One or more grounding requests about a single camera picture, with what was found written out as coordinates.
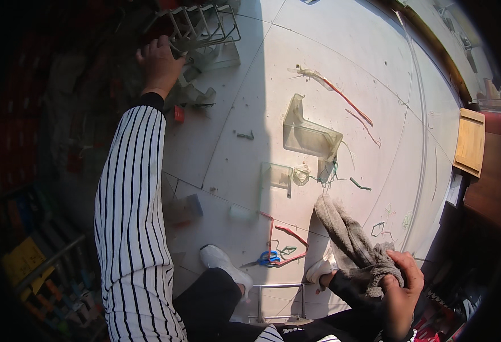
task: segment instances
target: black cuff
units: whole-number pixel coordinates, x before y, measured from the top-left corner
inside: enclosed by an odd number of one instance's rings
[[[165,100],[156,92],[147,92],[140,97],[140,99],[135,103],[135,107],[137,106],[150,106],[154,107],[160,112],[163,112],[163,105],[165,104]]]

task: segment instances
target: blue scissors handle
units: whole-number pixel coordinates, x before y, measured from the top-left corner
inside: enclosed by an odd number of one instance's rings
[[[276,251],[271,251],[271,254],[269,251],[265,251],[260,255],[260,258],[258,259],[260,262],[260,265],[262,266],[267,266],[267,267],[274,267],[274,265],[271,264],[271,262],[280,262],[281,258],[277,256]]]

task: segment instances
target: cutting board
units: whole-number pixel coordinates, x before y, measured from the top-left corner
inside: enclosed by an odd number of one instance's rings
[[[484,159],[485,121],[482,113],[465,108],[459,110],[459,135],[453,165],[478,178]]]

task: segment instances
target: metal frame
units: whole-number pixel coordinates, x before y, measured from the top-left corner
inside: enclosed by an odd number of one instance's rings
[[[193,11],[197,11],[201,18],[201,20],[195,27],[191,23],[189,16],[189,13]],[[180,30],[180,27],[178,26],[174,18],[174,15],[180,12],[184,14],[184,17],[186,19],[186,24],[188,25],[188,29],[185,32]],[[233,19],[233,28],[229,32],[226,32],[224,24],[222,22],[222,18],[220,17],[219,13],[231,14],[231,17]],[[237,31],[237,37],[238,37],[237,39],[233,38],[233,41],[238,42],[239,40],[241,40],[241,35],[239,32],[239,27],[237,26],[237,22],[235,20],[235,14],[233,13],[233,8],[228,4],[221,6],[218,6],[216,4],[208,4],[205,6],[194,5],[190,7],[182,6],[176,9],[169,9],[155,13],[156,18],[163,17],[165,15],[169,16],[174,27],[174,32],[169,38],[171,47],[174,50],[178,51],[179,53],[224,43],[227,37],[229,37],[233,33],[233,31]],[[218,27],[211,33],[210,28],[206,23],[206,20],[212,15],[216,17],[218,21]],[[207,37],[205,39],[198,39],[198,35],[203,30],[206,31]],[[220,34],[221,37],[213,39],[213,37],[216,36],[217,34]]]
[[[258,288],[258,316],[251,316],[249,318],[257,318],[258,323],[265,323],[266,319],[275,318],[291,318],[290,316],[264,316],[262,314],[262,289],[263,288],[286,288],[286,287],[301,287],[302,288],[302,318],[306,318],[306,286],[303,283],[292,284],[256,284],[254,287]]]

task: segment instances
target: black and white striped shirt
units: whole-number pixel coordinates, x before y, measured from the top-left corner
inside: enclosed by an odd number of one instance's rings
[[[161,211],[163,99],[149,93],[141,103],[121,118],[95,199],[105,318],[112,340],[186,341]]]

